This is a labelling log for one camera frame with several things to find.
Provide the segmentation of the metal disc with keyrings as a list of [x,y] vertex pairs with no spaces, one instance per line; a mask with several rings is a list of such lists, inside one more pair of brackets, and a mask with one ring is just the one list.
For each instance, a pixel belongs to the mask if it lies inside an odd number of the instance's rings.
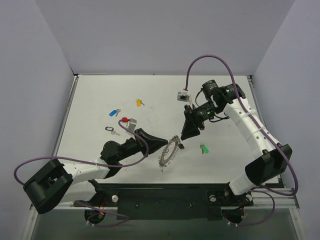
[[163,172],[164,168],[170,165],[170,163],[176,157],[178,150],[180,149],[180,144],[180,138],[177,135],[175,135],[168,141],[167,145],[163,148],[161,155],[158,157],[158,165],[160,167],[161,172]]

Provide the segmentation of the green tag key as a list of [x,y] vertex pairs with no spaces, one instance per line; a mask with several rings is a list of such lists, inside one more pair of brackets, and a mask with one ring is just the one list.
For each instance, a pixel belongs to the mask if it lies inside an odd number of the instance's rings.
[[208,154],[209,153],[208,148],[204,144],[200,144],[200,149],[201,149],[202,154]]

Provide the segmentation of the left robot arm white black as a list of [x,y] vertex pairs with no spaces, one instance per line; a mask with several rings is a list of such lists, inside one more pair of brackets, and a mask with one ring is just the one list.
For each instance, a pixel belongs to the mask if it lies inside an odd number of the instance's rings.
[[50,159],[26,183],[23,190],[39,214],[45,214],[58,204],[86,201],[92,206],[99,205],[103,193],[92,181],[115,176],[124,166],[122,160],[137,153],[146,158],[168,144],[163,138],[152,136],[139,128],[135,136],[120,144],[107,141],[100,157],[92,161]]

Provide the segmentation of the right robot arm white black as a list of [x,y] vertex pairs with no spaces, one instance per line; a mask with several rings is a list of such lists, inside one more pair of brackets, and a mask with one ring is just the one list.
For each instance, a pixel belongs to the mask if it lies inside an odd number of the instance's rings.
[[224,113],[241,132],[255,158],[245,166],[242,175],[228,183],[223,192],[224,201],[234,205],[242,194],[282,174],[293,151],[288,144],[281,144],[269,133],[238,84],[219,87],[215,80],[209,80],[202,85],[201,92],[206,103],[198,107],[184,106],[181,140],[200,135],[205,129],[205,121]]

